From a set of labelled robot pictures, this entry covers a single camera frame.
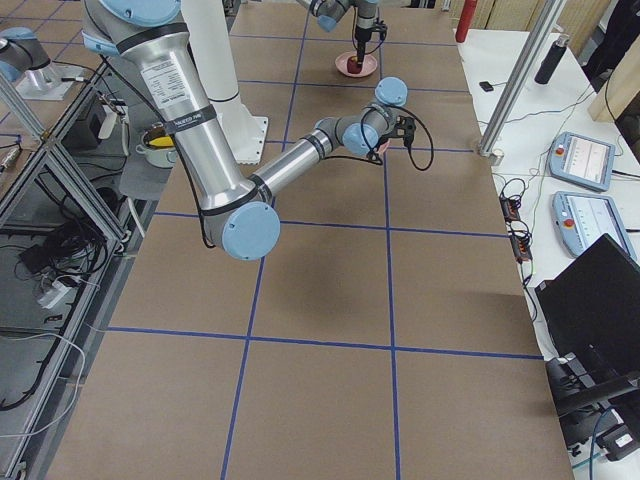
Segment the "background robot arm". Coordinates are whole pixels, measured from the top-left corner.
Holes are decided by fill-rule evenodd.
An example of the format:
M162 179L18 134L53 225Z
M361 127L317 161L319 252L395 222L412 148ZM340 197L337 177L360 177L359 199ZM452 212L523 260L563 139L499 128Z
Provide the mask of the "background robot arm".
M27 27L11 27L1 31L1 74L23 99L61 101L71 88L63 82L64 69L56 66Z

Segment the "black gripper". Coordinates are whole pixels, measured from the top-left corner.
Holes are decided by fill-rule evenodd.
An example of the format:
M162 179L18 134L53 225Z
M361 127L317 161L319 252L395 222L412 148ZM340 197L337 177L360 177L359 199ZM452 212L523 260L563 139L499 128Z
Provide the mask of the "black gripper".
M355 16L353 38L356 40L356 59L363 61L366 55L366 45L371 39L374 26L374 17L365 17L360 14Z
M400 129L401 129L401 121L397 120L395 123L391 125L390 129L387 132L385 132L379 137L379 140L377 141L377 144L374 146L374 149L377 150L377 147L388 139L392 140L392 139L400 138L401 137Z

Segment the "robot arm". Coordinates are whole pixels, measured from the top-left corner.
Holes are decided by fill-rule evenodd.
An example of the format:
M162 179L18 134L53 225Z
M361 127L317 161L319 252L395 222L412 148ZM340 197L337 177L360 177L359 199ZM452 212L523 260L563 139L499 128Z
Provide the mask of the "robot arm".
M317 19L318 25L331 32L342 18L353 11L352 40L356 51L356 64L361 67L367 55L367 44L375 32L380 41L386 36L386 25L379 16L379 2L374 0L299 0L310 15Z
M376 150L407 100L406 84L386 77L360 113L320 120L293 146L244 176L188 53L180 2L86 1L83 7L86 47L136 66L182 156L204 241L236 259L260 259L276 245L275 194L339 147L356 155Z

